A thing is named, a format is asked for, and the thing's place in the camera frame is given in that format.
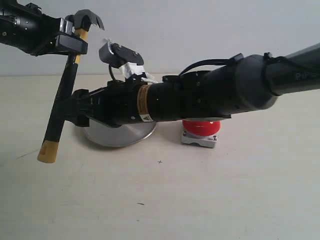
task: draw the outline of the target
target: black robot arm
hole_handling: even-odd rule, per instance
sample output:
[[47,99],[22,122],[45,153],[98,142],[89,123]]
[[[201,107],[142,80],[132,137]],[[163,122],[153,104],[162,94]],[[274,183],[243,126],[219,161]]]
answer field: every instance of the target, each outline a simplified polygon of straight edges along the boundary
[[[152,121],[220,121],[268,109],[282,94],[320,88],[320,44],[287,57],[265,53],[205,60],[149,85],[137,52],[108,42],[100,59],[119,68],[125,81],[114,79],[93,92],[81,89],[61,102],[56,114],[77,126],[87,127],[89,119],[113,128]],[[201,65],[224,66],[187,73]]]

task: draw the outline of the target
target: hammer handle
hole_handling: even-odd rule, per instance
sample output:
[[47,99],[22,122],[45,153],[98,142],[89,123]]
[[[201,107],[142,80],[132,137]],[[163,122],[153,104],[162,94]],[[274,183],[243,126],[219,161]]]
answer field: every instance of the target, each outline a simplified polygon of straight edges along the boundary
[[[83,29],[77,30],[75,34],[80,36],[83,40],[86,40],[88,36],[88,32]],[[49,122],[45,131],[43,143],[37,157],[40,162],[46,164],[52,164],[56,162],[59,141],[65,124],[65,120],[56,115],[56,107],[59,102],[69,98],[72,95],[80,56],[81,55],[71,54],[68,56],[66,61],[65,69],[61,77]]]

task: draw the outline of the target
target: white table surface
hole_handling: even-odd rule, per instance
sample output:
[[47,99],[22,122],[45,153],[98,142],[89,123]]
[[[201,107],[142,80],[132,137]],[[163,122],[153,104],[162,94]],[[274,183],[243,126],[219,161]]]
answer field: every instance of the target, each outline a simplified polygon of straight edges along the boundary
[[[75,88],[107,79],[78,76]],[[44,164],[59,81],[0,78],[1,240],[320,239],[319,90],[223,121],[215,149],[180,144],[179,121],[120,149],[68,122]]]

